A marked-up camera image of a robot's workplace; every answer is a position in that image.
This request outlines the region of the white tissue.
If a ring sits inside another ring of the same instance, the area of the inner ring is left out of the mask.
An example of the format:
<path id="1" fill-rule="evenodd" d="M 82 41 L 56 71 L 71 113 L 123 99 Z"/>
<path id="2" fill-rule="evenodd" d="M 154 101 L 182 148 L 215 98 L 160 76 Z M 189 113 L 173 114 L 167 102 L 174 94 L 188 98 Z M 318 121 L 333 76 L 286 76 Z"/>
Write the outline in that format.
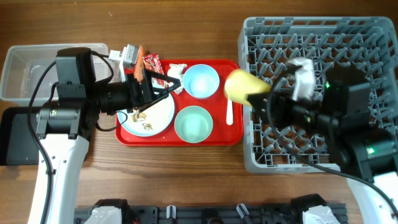
<path id="1" fill-rule="evenodd" d="M 183 91 L 183 70 L 187 67 L 187 64 L 179 63 L 173 64 L 171 63 L 169 70 L 167 71 L 167 75 L 172 78 L 178 78 L 180 80 L 180 87 L 178 87 L 174 92 L 179 95 Z"/>

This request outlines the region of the light green bowl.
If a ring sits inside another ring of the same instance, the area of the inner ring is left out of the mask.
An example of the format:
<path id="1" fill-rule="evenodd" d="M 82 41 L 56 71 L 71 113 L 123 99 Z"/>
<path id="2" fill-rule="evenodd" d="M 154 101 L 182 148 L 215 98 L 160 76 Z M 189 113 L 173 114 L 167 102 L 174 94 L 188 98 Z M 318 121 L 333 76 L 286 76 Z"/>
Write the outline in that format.
<path id="1" fill-rule="evenodd" d="M 181 140 L 196 144 L 210 136 L 213 130 L 213 118 L 200 106 L 188 106 L 177 113 L 174 129 Z"/>

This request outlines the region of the light blue plate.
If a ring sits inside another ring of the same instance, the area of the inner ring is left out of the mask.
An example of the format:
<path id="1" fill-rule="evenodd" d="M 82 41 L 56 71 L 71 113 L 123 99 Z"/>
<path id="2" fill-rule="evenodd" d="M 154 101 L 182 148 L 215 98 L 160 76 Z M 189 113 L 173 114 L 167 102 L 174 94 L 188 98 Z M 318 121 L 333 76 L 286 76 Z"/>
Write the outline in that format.
<path id="1" fill-rule="evenodd" d="M 141 122 L 134 123 L 131 118 L 132 112 L 128 113 L 127 110 L 118 111 L 117 116 L 127 132 L 139 137 L 154 136 L 165 130 L 174 117 L 175 102 L 173 96 L 170 94 L 166 99 L 146 109 L 143 113 L 147 115 L 145 123 L 150 123 L 152 130 L 144 130 Z"/>

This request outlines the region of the light blue bowl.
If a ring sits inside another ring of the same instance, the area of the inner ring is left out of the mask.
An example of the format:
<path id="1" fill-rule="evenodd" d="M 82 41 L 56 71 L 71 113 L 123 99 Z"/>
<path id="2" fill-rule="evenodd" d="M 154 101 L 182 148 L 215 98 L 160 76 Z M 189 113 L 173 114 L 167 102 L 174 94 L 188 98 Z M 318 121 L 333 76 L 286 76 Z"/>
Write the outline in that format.
<path id="1" fill-rule="evenodd" d="M 183 75 L 185 91 L 196 99 L 206 99 L 213 95 L 220 85 L 220 76 L 211 66 L 193 65 Z"/>

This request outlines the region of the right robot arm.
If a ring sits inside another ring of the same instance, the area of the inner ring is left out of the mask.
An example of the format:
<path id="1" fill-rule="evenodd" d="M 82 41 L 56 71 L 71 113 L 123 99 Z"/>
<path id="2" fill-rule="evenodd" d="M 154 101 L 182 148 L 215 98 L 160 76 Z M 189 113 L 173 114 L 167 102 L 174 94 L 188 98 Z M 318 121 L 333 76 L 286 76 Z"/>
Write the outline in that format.
<path id="1" fill-rule="evenodd" d="M 249 104 L 293 156 L 278 128 L 295 125 L 324 136 L 340 169 L 317 169 L 347 179 L 365 223 L 397 223 L 397 144 L 389 131 L 368 123 L 370 86 L 364 73 L 351 67 L 327 71 L 321 102 L 312 101 L 314 71 L 294 65 L 286 75 L 295 77 L 291 94 L 277 91 L 276 80 L 269 90 L 248 94 Z"/>

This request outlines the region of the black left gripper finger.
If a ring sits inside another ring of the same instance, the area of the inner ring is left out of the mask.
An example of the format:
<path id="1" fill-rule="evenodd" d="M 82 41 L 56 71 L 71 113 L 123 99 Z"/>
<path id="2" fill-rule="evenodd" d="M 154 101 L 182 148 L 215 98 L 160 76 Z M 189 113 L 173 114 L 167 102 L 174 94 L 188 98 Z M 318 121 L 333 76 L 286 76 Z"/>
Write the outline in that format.
<path id="1" fill-rule="evenodd" d="M 143 73 L 146 75 L 146 78 L 149 82 L 152 82 L 152 79 L 155 78 L 156 80 L 162 80 L 164 83 L 172 83 L 175 86 L 180 86 L 180 80 L 178 78 L 169 77 L 146 68 L 144 69 Z"/>
<path id="2" fill-rule="evenodd" d="M 156 88 L 153 87 L 151 83 L 146 83 L 142 89 L 144 104 L 138 107 L 138 111 L 144 112 L 146 109 L 149 109 L 156 103 L 159 103 L 160 101 L 166 99 L 169 94 L 176 90 L 178 87 L 181 87 L 180 81 L 172 82 L 172 84 L 173 85 L 169 88 Z"/>

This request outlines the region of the white plastic spoon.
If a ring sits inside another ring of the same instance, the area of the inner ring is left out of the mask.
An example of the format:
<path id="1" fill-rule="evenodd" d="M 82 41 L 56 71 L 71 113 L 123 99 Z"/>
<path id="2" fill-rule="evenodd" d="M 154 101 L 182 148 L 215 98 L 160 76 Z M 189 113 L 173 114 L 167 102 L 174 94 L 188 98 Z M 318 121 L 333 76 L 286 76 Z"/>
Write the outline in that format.
<path id="1" fill-rule="evenodd" d="M 234 123 L 233 118 L 233 102 L 230 98 L 227 100 L 227 108 L 226 108 L 226 124 L 231 126 Z"/>

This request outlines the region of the red snack wrapper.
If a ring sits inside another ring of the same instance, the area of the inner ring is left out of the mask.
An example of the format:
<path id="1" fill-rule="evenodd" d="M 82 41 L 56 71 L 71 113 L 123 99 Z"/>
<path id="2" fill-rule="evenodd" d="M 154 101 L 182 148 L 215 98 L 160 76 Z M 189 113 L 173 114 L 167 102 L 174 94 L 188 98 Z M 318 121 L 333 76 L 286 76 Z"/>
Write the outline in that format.
<path id="1" fill-rule="evenodd" d="M 160 57 L 158 54 L 148 54 L 143 56 L 144 66 L 147 70 L 153 71 L 155 73 L 159 73 L 161 75 L 165 75 L 164 68 L 160 61 Z M 168 83 L 165 80 L 161 80 L 158 78 L 153 78 L 152 81 L 164 88 L 168 87 Z"/>

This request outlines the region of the yellow cup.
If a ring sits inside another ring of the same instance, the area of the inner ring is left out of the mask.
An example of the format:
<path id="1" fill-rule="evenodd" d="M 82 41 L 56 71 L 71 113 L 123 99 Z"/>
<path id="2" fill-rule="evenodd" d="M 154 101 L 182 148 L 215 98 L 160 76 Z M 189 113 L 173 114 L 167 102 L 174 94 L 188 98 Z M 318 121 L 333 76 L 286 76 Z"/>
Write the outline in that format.
<path id="1" fill-rule="evenodd" d="M 270 84 L 241 69 L 233 70 L 224 84 L 224 94 L 227 99 L 250 107 L 252 105 L 248 102 L 249 95 L 269 92 L 270 89 Z"/>

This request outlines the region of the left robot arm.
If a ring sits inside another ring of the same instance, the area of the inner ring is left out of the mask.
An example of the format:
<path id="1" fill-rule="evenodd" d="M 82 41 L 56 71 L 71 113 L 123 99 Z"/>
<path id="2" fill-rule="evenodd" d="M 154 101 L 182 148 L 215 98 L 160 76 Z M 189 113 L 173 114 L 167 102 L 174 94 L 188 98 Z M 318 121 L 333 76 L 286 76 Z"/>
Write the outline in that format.
<path id="1" fill-rule="evenodd" d="M 72 47 L 57 52 L 57 71 L 49 99 L 37 116 L 27 115 L 39 149 L 39 166 L 29 223 L 72 223 L 83 161 L 101 113 L 143 112 L 168 97 L 180 80 L 145 69 L 142 78 L 97 80 L 96 52 Z"/>

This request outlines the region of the orange carrot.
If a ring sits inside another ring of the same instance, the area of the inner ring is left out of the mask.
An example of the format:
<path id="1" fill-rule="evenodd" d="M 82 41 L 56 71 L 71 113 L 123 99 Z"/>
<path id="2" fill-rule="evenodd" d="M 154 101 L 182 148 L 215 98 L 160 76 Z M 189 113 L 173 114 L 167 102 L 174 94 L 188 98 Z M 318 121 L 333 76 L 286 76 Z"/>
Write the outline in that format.
<path id="1" fill-rule="evenodd" d="M 137 55 L 136 65 L 134 67 L 134 78 L 140 83 L 143 81 L 143 70 L 145 69 L 144 61 L 144 47 L 142 45 L 139 46 L 139 51 Z"/>

